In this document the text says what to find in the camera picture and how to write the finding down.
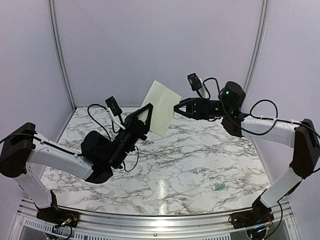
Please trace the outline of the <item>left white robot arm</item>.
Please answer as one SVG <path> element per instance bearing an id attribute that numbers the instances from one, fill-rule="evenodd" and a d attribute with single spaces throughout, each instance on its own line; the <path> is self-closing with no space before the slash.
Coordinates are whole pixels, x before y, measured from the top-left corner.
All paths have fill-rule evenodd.
<path id="1" fill-rule="evenodd" d="M 119 126 L 114 140 L 95 130 L 89 132 L 80 144 L 80 153 L 50 141 L 36 131 L 35 124 L 27 122 L 0 141 L 0 173 L 14 179 L 38 211 L 58 223 L 63 219 L 63 211 L 31 165 L 55 168 L 92 184 L 105 183 L 113 176 L 113 169 L 122 168 L 136 142 L 147 139 L 152 113 L 153 105 L 148 103 L 128 115 L 124 122 L 114 119 L 113 123 Z"/>

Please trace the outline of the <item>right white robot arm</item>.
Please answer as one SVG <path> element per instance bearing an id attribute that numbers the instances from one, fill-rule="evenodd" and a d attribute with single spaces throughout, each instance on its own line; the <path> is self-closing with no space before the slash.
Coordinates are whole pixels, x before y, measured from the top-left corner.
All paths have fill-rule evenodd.
<path id="1" fill-rule="evenodd" d="M 252 224 L 258 224 L 267 216 L 267 209 L 318 171 L 320 135 L 310 119 L 284 120 L 277 115 L 263 117 L 242 112 L 246 93 L 236 82 L 228 81 L 223 88 L 217 88 L 217 93 L 217 100 L 209 94 L 181 100 L 174 112 L 194 120 L 220 119 L 228 134 L 253 141 L 272 178 L 270 187 L 247 214 Z"/>

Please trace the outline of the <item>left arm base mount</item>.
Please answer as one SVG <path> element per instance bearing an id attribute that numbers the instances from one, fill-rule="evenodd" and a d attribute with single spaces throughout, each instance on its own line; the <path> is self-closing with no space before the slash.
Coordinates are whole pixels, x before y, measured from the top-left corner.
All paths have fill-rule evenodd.
<path id="1" fill-rule="evenodd" d="M 80 213 L 74 210 L 68 210 L 58 207 L 56 195 L 52 190 L 50 190 L 51 202 L 50 206 L 46 208 L 39 208 L 36 204 L 37 209 L 36 217 L 40 220 L 62 226 L 67 220 L 71 222 L 66 222 L 65 225 L 76 228 L 79 221 Z"/>

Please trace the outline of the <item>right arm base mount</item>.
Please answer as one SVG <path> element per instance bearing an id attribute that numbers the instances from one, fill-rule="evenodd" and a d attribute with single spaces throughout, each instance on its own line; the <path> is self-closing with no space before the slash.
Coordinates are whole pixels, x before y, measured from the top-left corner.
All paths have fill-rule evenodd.
<path id="1" fill-rule="evenodd" d="M 261 202 L 260 196 L 252 203 L 251 207 L 251 210 L 244 210 L 230 215 L 228 221 L 233 225 L 234 229 L 260 225 L 275 219 L 272 209 Z"/>

